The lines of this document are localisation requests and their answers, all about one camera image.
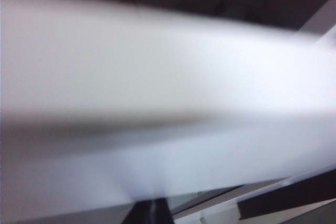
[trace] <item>white surface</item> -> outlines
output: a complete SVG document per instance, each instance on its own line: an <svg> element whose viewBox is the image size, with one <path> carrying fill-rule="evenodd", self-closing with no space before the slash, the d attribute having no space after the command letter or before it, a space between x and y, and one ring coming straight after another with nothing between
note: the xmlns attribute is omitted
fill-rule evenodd
<svg viewBox="0 0 336 224"><path fill-rule="evenodd" d="M2 22L4 221L336 162L336 57L306 37L95 0L2 0ZM112 130L181 118L218 121Z"/></svg>

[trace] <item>black object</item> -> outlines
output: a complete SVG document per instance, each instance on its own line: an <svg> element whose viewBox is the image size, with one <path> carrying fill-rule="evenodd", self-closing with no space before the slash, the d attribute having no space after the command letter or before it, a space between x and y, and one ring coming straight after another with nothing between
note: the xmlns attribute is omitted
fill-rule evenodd
<svg viewBox="0 0 336 224"><path fill-rule="evenodd" d="M241 220L336 198L336 169L238 203Z"/></svg>
<svg viewBox="0 0 336 224"><path fill-rule="evenodd" d="M122 224L174 224L165 198L135 203Z"/></svg>

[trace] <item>blurry white object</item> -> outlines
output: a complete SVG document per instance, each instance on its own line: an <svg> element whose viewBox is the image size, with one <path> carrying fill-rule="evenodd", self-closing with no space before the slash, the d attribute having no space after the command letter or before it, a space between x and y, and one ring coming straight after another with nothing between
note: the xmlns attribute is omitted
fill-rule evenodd
<svg viewBox="0 0 336 224"><path fill-rule="evenodd" d="M99 0L1 15L4 222L336 162L336 57L310 36Z"/></svg>

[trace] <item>white panel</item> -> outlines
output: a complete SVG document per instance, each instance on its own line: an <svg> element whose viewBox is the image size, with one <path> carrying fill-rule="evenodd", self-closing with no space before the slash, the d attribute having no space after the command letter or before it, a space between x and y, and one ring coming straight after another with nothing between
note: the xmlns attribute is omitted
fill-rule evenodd
<svg viewBox="0 0 336 224"><path fill-rule="evenodd" d="M334 163L336 57L291 35L97 0L2 0L4 221ZM183 118L218 121L113 131Z"/></svg>

